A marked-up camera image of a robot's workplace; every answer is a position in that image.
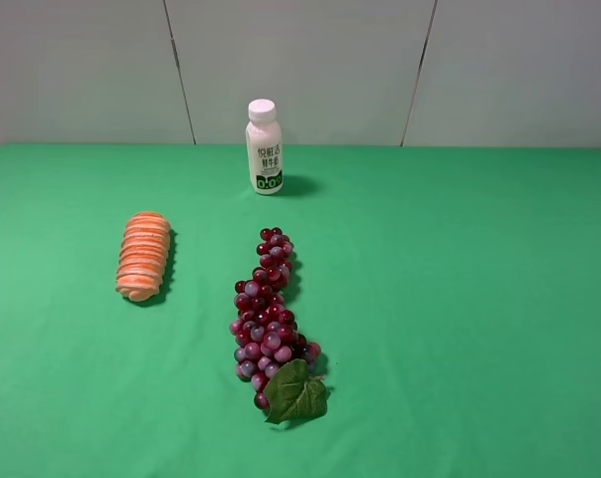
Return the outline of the orange ridged bread loaf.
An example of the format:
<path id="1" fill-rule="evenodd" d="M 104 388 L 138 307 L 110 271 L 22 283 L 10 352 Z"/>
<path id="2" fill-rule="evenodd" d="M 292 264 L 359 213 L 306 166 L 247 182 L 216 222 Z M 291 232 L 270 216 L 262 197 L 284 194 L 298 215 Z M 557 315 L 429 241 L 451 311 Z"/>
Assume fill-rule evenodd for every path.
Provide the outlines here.
<path id="1" fill-rule="evenodd" d="M 120 242 L 115 290 L 134 303 L 156 296 L 171 247 L 171 226 L 164 216 L 154 211 L 135 213 L 126 222 Z"/>

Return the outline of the white milk bottle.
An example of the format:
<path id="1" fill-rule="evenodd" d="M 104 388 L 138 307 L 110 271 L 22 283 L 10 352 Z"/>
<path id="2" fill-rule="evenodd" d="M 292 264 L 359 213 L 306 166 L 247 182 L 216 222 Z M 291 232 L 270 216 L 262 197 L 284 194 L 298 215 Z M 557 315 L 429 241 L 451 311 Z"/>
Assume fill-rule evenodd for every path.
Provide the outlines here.
<path id="1" fill-rule="evenodd" d="M 267 99 L 252 100 L 248 104 L 248 118 L 246 145 L 250 180 L 258 194 L 272 195 L 284 183 L 282 130 L 275 103 Z"/>

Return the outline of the red grape bunch with leaf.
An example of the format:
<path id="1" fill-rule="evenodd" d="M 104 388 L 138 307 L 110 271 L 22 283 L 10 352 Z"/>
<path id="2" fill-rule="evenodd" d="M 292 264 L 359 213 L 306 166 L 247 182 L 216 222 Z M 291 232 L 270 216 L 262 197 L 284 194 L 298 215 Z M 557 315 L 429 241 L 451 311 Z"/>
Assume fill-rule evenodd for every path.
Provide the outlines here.
<path id="1" fill-rule="evenodd" d="M 235 283 L 236 318 L 229 325 L 235 373 L 254 389 L 255 406 L 267 422 L 323 417 L 328 390 L 316 371 L 322 350 L 301 333 L 284 297 L 294 271 L 294 244 L 279 227 L 264 228 L 259 237 L 258 266 L 249 279 Z"/>

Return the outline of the green tablecloth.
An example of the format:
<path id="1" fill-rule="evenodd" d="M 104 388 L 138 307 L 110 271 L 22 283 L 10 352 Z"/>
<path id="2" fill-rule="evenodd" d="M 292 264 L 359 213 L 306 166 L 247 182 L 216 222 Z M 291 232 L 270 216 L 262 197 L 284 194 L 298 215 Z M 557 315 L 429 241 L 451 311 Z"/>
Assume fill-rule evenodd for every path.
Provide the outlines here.
<path id="1" fill-rule="evenodd" d="M 601 151 L 1 146 L 0 477 L 601 477 Z"/>

